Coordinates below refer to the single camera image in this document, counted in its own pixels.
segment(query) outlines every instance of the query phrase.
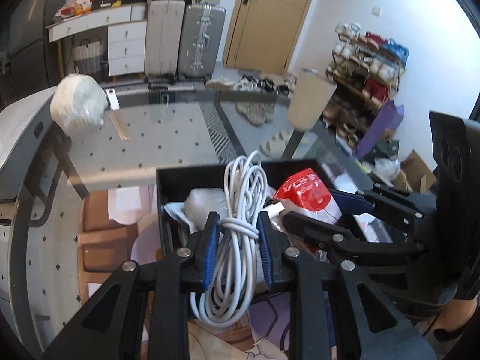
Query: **red shoe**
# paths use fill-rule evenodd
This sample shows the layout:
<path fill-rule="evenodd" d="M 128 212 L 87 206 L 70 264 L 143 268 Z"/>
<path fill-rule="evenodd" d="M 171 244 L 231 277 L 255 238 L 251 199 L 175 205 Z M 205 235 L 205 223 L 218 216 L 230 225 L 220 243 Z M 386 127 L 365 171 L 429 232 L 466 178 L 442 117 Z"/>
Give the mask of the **red shoe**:
<path fill-rule="evenodd" d="M 365 85 L 363 86 L 362 94 L 367 97 L 371 98 L 372 95 L 376 92 L 376 82 L 372 79 L 368 79 L 365 81 Z"/>
<path fill-rule="evenodd" d="M 375 93 L 372 93 L 371 100 L 378 106 L 382 106 L 390 98 L 390 91 L 386 86 L 381 85 L 378 82 L 374 83 Z"/>
<path fill-rule="evenodd" d="M 378 34 L 374 34 L 372 32 L 367 32 L 365 34 L 365 37 L 367 38 L 367 41 L 373 44 L 375 47 L 381 47 L 384 44 L 387 44 L 387 39 L 382 38 Z"/>

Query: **suitcase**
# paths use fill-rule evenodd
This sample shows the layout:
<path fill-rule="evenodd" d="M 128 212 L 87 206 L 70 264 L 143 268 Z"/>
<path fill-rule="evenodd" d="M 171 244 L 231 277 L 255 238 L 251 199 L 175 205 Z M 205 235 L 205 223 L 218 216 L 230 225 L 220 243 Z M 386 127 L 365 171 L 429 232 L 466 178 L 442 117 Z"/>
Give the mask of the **suitcase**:
<path fill-rule="evenodd" d="M 207 4 L 189 5 L 185 11 L 178 54 L 178 73 L 209 79 L 217 63 L 225 9 Z"/>
<path fill-rule="evenodd" d="M 162 76 L 177 73 L 185 2 L 151 1 L 148 5 L 145 41 L 145 73 Z"/>

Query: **beige tumbler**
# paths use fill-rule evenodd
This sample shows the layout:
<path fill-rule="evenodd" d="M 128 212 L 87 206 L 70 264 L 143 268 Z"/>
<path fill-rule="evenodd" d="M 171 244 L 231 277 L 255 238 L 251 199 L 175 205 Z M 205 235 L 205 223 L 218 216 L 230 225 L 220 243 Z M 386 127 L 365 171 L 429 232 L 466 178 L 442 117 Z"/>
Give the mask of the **beige tumbler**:
<path fill-rule="evenodd" d="M 289 107 L 288 121 L 296 130 L 311 129 L 320 118 L 337 83 L 327 80 L 318 71 L 303 69 L 297 79 Z"/>

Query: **glass tabletop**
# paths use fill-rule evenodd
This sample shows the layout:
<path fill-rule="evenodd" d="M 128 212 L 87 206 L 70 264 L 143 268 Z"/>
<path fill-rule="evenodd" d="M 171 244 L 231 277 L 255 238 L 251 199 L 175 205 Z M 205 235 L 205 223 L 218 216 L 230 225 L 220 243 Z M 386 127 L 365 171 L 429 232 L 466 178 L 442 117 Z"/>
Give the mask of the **glass tabletop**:
<path fill-rule="evenodd" d="M 2 257 L 8 275 L 1 291 L 10 300 L 14 331 L 36 358 L 84 300 L 79 289 L 79 224 L 90 192 L 153 186 L 159 168 L 227 164 L 265 146 L 280 131 L 292 130 L 287 122 L 290 100 L 284 96 L 138 91 L 119 93 L 118 100 L 130 139 L 120 138 L 108 115 L 102 126 L 85 127 L 71 137 L 54 124 L 14 207 L 3 216 L 10 216 L 12 224 L 2 226 L 9 253 Z M 261 103 L 274 104 L 273 117 L 254 126 L 239 104 Z M 305 137 L 294 159 L 316 159 L 327 185 L 349 192 L 371 188 L 370 178 L 320 121 Z M 267 154 L 263 150 L 262 160 L 278 160 Z M 372 242 L 382 237 L 381 229 L 366 234 Z"/>

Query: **black tray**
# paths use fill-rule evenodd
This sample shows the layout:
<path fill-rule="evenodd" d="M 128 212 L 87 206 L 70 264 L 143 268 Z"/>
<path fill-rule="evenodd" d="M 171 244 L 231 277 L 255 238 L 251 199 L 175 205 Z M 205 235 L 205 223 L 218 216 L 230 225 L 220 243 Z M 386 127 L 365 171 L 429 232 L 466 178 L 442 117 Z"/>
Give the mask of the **black tray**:
<path fill-rule="evenodd" d="M 185 246 L 190 235 L 188 227 L 170 218 L 163 206 L 171 202 L 184 202 L 190 191 L 196 188 L 223 189 L 225 165 L 194 166 L 157 169 L 157 201 L 160 239 L 164 254 Z M 289 162 L 262 162 L 268 185 L 278 189 L 291 175 L 311 168 L 328 188 L 333 184 L 316 160 Z M 348 227 L 354 235 L 363 238 L 356 221 L 351 215 L 344 215 L 339 225 Z"/>

